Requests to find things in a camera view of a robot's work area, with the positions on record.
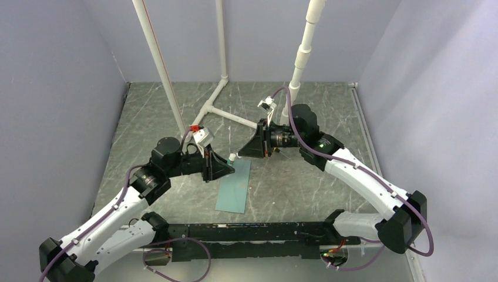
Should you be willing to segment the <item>teal envelope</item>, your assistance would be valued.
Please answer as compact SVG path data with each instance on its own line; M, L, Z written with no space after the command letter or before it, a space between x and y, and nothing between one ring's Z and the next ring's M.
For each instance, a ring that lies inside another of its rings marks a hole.
M234 168L235 172L221 178L215 210L244 214L251 162L234 159L229 160L228 165Z

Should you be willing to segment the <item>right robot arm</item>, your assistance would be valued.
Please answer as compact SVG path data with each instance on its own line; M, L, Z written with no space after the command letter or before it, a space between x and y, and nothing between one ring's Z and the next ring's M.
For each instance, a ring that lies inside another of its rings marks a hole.
M261 119L238 155L262 159L275 148L297 147L307 163L353 188L376 210L374 214L336 210L325 221L326 241L337 244L345 237L362 237L380 241L398 254L409 250L427 225L425 195L408 193L364 166L338 139L320 131L317 115L308 105L296 104L291 111L288 126Z

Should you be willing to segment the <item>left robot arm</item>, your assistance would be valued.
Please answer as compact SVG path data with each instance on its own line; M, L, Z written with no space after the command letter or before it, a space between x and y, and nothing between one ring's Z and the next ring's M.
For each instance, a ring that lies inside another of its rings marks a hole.
M123 188L104 208L61 239L48 238L40 245L39 281L93 281L134 249L164 245L169 231L160 216L146 216L126 230L122 226L165 194L173 177L198 173L210 182L234 172L210 145L188 154L175 137L160 139L149 162L127 171Z

